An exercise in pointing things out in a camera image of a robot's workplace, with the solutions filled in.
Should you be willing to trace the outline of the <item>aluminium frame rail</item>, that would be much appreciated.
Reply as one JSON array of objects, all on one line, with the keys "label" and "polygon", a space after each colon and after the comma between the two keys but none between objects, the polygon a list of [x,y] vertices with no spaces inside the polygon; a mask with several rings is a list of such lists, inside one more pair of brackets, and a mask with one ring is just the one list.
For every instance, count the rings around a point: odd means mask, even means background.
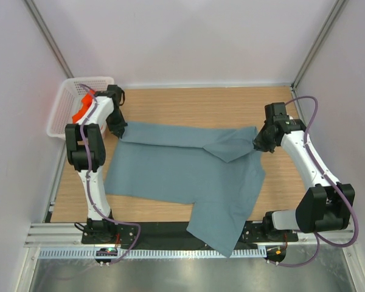
[{"label": "aluminium frame rail", "polygon": [[81,243],[82,231],[74,227],[74,223],[32,223],[24,246],[57,247],[76,246]]}]

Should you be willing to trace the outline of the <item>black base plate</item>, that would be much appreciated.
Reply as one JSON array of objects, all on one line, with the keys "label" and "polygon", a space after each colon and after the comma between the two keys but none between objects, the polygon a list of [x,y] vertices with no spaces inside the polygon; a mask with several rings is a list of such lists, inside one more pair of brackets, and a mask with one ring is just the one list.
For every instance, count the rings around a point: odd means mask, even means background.
[{"label": "black base plate", "polygon": [[[113,247],[130,247],[137,235],[137,227],[113,225],[105,220],[83,224],[75,222],[74,226],[82,232],[81,242],[84,245],[110,244]],[[143,222],[140,223],[141,234],[134,249],[144,250],[209,250],[213,246],[194,237],[186,228],[187,222]],[[246,221],[242,233],[233,248],[251,249],[259,243],[284,244],[298,241],[296,232],[275,231],[263,226],[261,222]]]}]

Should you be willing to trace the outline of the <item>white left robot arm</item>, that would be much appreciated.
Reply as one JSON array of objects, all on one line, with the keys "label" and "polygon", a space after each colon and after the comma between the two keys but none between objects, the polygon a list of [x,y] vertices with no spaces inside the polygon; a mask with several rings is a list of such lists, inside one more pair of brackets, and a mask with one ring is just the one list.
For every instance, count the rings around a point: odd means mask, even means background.
[{"label": "white left robot arm", "polygon": [[103,184],[106,161],[103,131],[109,128],[117,137],[123,136],[127,123],[120,106],[125,102],[125,92],[118,85],[108,85],[101,91],[85,84],[80,87],[85,91],[81,107],[64,129],[68,163],[81,179],[88,206],[86,223],[76,222],[74,226],[82,232],[83,244],[118,245],[121,233],[130,230],[128,242],[135,245],[140,225],[114,219]]}]

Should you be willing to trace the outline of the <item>grey-blue t shirt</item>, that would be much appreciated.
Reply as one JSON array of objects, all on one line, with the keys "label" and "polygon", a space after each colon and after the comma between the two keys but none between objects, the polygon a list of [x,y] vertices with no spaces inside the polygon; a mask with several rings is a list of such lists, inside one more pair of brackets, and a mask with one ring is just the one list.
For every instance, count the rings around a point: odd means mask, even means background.
[{"label": "grey-blue t shirt", "polygon": [[256,127],[195,128],[130,122],[105,192],[193,206],[187,231],[231,256],[265,179]]}]

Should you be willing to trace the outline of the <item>white plastic basket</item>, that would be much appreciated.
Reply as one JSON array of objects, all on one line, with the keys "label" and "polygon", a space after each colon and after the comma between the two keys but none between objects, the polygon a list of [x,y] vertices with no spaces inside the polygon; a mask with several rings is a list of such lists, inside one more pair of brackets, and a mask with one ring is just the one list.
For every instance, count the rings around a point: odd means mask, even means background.
[{"label": "white plastic basket", "polygon": [[82,98],[86,91],[80,86],[84,84],[95,91],[106,90],[114,84],[112,77],[77,77],[66,79],[60,86],[47,122],[46,134],[49,137],[65,140],[64,128],[72,123],[72,117],[82,107]]}]

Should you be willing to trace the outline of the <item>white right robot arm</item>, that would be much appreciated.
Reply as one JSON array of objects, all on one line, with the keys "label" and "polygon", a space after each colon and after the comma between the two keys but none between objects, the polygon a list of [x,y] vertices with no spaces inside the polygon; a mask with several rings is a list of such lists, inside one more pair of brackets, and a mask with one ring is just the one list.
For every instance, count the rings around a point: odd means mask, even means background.
[{"label": "white right robot arm", "polygon": [[300,119],[287,114],[283,102],[265,106],[265,121],[253,142],[255,150],[274,152],[282,147],[298,170],[306,193],[295,210],[267,212],[263,218],[269,231],[338,231],[349,225],[355,190],[332,174],[315,150]]}]

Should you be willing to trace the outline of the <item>orange t shirt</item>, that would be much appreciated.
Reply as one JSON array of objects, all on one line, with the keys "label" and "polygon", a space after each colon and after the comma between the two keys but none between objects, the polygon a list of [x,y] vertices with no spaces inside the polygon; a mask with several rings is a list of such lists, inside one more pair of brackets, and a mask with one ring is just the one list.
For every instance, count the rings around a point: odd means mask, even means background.
[{"label": "orange t shirt", "polygon": [[77,113],[72,116],[72,123],[78,123],[78,121],[86,114],[92,105],[93,98],[90,93],[87,93],[82,99],[82,107]]}]

